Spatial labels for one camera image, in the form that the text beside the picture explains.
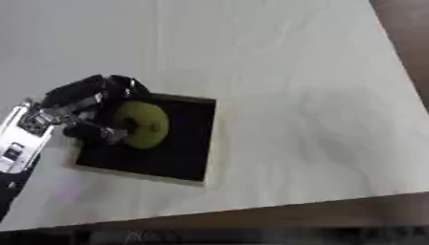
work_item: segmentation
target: green ball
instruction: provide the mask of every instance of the green ball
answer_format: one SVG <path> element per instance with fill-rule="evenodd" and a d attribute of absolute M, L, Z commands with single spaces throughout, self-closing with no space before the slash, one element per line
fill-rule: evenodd
<path fill-rule="evenodd" d="M 148 149 L 160 144 L 169 133 L 169 118 L 155 104 L 141 101 L 123 103 L 114 115 L 116 125 L 134 123 L 134 128 L 124 142 L 134 148 Z"/>

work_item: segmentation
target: yellow ball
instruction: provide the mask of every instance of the yellow ball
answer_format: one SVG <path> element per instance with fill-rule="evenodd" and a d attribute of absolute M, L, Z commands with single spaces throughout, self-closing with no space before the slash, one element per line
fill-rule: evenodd
<path fill-rule="evenodd" d="M 134 148 L 148 149 L 160 144 L 169 133 L 169 118 L 155 104 L 141 101 L 127 101 L 122 104 L 114 115 L 116 125 L 124 125 L 125 121 L 136 123 L 134 132 L 124 142 Z"/>

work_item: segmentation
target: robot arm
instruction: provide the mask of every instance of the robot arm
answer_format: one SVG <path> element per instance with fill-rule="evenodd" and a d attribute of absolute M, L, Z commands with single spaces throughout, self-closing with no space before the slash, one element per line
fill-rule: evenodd
<path fill-rule="evenodd" d="M 127 135 L 91 122 L 97 112 L 117 100 L 149 92 L 134 78 L 92 76 L 58 87 L 41 102 L 25 100 L 0 125 L 0 221 L 24 188 L 55 126 L 80 140 L 115 144 Z"/>

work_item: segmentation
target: white table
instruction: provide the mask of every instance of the white table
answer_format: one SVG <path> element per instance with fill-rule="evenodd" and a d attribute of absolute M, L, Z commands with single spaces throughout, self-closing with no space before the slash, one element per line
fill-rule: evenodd
<path fill-rule="evenodd" d="M 93 74 L 217 99 L 205 188 L 83 171 L 59 132 L 1 230 L 429 190 L 429 122 L 365 0 L 0 4 L 0 108 Z"/>

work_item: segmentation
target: robotic hand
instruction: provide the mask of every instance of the robotic hand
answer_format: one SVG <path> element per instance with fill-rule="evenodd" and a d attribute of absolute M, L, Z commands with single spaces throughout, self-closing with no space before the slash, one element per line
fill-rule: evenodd
<path fill-rule="evenodd" d="M 30 178 L 55 126 L 64 124 L 68 137 L 115 144 L 127 130 L 91 120 L 115 101 L 148 94 L 134 78 L 96 75 L 58 87 L 41 102 L 25 100 L 15 106 L 0 124 L 0 221 Z"/>

